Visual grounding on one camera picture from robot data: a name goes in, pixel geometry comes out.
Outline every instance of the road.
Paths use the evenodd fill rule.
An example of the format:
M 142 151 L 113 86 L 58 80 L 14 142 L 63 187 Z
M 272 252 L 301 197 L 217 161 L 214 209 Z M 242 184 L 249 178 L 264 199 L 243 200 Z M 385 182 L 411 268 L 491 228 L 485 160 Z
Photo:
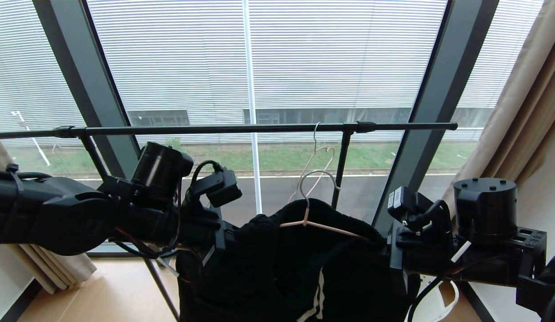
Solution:
M 453 175 L 428 175 L 425 177 L 419 191 L 431 200 L 439 199 L 451 180 Z M 387 177 L 343 177 L 341 192 L 339 193 L 339 203 L 337 209 L 358 219 L 364 218 L 367 214 L 375 212 L 379 204 L 380 196 Z M 264 214 L 270 216 L 286 205 L 290 195 L 294 192 L 298 182 L 297 178 L 261 178 L 261 203 Z M 307 178 L 304 187 L 308 190 L 315 178 Z M 83 181 L 85 185 L 97 188 L 101 181 Z M 224 220 L 241 226 L 256 215 L 256 199 L 254 183 L 252 178 L 239 178 L 238 184 L 243 196 L 222 206 L 222 216 Z M 331 202 L 333 185 L 331 180 L 325 176 L 321 179 L 314 191 L 310 195 Z

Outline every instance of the cylindrical motor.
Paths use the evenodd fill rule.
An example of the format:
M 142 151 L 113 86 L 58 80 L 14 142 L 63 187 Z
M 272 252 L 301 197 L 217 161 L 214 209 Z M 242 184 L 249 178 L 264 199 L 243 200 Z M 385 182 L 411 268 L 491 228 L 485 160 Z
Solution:
M 132 181 L 146 189 L 136 195 L 138 206 L 162 208 L 172 201 L 182 177 L 190 174 L 192 158 L 170 147 L 154 142 L 146 143 Z
M 472 243 L 498 242 L 517 232 L 517 185 L 505 179 L 455 182 L 458 234 Z

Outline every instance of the corrugated metal facade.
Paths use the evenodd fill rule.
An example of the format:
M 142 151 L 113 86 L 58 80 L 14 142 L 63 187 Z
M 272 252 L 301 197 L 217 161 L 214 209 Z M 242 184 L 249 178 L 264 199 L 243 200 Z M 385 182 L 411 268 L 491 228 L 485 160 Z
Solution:
M 541 4 L 500 2 L 458 108 L 495 106 Z M 444 6 L 444 0 L 250 0 L 256 108 L 410 109 Z M 184 109 L 190 124 L 243 122 L 248 86 L 241 0 L 89 0 L 89 8 L 127 110 Z M 30 0 L 0 0 L 0 131 L 22 129 L 10 113 L 14 110 L 32 130 L 85 124 Z M 444 139 L 476 140 L 480 131 L 464 128 Z M 251 138 L 169 137 L 185 143 Z M 338 140 L 340 135 L 319 137 Z M 398 131 L 356 137 L 400 138 Z M 260 142 L 310 139 L 259 135 Z

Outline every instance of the white wall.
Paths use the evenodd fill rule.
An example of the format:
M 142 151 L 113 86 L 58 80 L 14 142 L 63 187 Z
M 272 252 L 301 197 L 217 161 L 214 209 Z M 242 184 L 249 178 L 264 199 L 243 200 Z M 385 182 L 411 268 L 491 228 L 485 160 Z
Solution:
M 555 139 L 544 164 L 518 190 L 518 225 L 548 232 L 547 261 L 555 255 Z M 472 283 L 497 322 L 540 321 L 538 315 L 515 304 L 515 289 Z
M 11 250 L 0 246 L 0 320 L 32 280 Z

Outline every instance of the robotic arm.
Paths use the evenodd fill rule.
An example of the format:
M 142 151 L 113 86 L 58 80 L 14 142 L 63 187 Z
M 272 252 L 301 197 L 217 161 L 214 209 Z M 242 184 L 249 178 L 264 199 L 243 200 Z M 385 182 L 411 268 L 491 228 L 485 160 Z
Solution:
M 241 191 L 232 170 L 205 161 L 183 193 L 182 179 L 193 164 L 185 153 L 148 143 L 130 180 L 107 176 L 97 189 L 9 165 L 0 171 L 0 244 L 35 243 L 75 255 L 109 239 L 146 258 L 191 250 L 207 275 L 224 251 L 243 250 L 233 239 L 236 227 L 220 213 Z M 198 180 L 208 164 L 214 173 Z M 210 207 L 202 205 L 202 195 Z M 555 257 L 544 265 L 546 233 L 516 225 L 516 196 L 516 185 L 501 179 L 455 183 L 455 234 L 442 200 L 433 203 L 406 187 L 392 193 L 388 210 L 396 222 L 388 257 L 396 291 L 406 293 L 406 277 L 415 273 L 516 287 L 517 304 L 555 321 Z M 464 253 L 453 261 L 459 249 Z

